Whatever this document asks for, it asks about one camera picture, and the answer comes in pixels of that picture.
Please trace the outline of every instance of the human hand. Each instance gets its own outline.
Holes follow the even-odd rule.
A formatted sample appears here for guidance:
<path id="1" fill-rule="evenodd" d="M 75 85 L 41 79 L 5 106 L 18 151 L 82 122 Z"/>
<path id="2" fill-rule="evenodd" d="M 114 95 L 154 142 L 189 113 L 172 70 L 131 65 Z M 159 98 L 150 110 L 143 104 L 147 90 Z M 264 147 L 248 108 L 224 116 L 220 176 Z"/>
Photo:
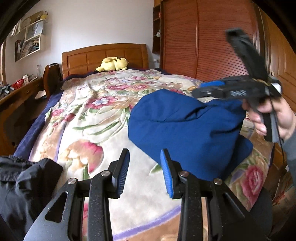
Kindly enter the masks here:
<path id="1" fill-rule="evenodd" d="M 287 140 L 291 137 L 296 128 L 296 116 L 283 97 L 272 99 L 272 104 L 278 118 L 279 135 L 282 139 Z M 254 122 L 256 132 L 259 135 L 265 136 L 267 130 L 266 126 L 261 122 L 260 115 L 252 110 L 246 100 L 243 100 L 242 107 L 249 112 L 249 117 L 251 121 Z M 257 110 L 262 113 L 270 113 L 272 111 L 270 99 L 266 99 L 264 103 L 260 104 Z"/>

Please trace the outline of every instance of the floral blanket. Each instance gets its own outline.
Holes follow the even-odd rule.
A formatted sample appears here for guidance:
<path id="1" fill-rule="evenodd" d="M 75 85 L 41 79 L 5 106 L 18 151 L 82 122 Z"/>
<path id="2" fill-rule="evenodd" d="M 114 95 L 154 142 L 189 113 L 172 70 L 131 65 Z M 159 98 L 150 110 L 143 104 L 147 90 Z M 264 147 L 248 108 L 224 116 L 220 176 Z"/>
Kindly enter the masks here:
<path id="1" fill-rule="evenodd" d="M 114 240 L 176 240 L 181 201 L 166 193 L 159 165 L 128 139 L 128 121 L 139 99 L 161 88 L 190 95 L 200 81 L 157 70 L 102 72 L 64 83 L 60 101 L 46 115 L 46 124 L 30 161 L 51 158 L 63 166 L 58 190 L 69 178 L 92 178 L 130 150 L 130 166 L 120 199 L 110 199 Z M 250 210 L 267 176 L 272 145 L 253 131 L 246 117 L 241 134 L 254 144 L 226 184 Z M 83 213 L 86 239 L 88 199 Z"/>

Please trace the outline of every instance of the stuffed animal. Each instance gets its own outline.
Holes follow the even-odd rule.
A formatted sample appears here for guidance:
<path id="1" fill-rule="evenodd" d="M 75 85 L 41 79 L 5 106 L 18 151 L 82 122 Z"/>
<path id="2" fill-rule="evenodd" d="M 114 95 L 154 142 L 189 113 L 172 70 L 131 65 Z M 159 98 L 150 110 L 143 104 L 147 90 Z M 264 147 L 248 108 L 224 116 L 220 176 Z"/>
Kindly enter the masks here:
<path id="1" fill-rule="evenodd" d="M 126 70 L 128 61 L 125 58 L 108 57 L 104 58 L 100 67 L 96 68 L 97 71 L 114 71 Z"/>

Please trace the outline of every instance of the clear bottle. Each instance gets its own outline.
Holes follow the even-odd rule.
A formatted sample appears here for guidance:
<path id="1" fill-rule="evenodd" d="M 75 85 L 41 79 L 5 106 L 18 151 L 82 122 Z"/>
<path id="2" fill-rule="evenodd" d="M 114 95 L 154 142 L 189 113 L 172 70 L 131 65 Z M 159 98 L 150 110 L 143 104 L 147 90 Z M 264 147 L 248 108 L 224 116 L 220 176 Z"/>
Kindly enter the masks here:
<path id="1" fill-rule="evenodd" d="M 37 77 L 38 78 L 42 77 L 42 75 L 41 75 L 41 69 L 40 69 L 40 65 L 39 64 L 37 65 Z"/>

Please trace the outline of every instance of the red object on shelf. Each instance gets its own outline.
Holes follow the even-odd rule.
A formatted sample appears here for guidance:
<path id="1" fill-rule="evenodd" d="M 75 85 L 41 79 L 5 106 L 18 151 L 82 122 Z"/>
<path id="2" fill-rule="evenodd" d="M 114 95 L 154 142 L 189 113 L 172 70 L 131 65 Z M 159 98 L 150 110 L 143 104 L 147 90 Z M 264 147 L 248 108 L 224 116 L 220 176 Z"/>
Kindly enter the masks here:
<path id="1" fill-rule="evenodd" d="M 15 90 L 17 90 L 17 89 L 21 88 L 23 84 L 24 84 L 24 79 L 20 79 L 20 80 L 18 80 L 17 82 L 15 82 L 14 84 L 12 84 L 11 86 L 12 86 Z"/>

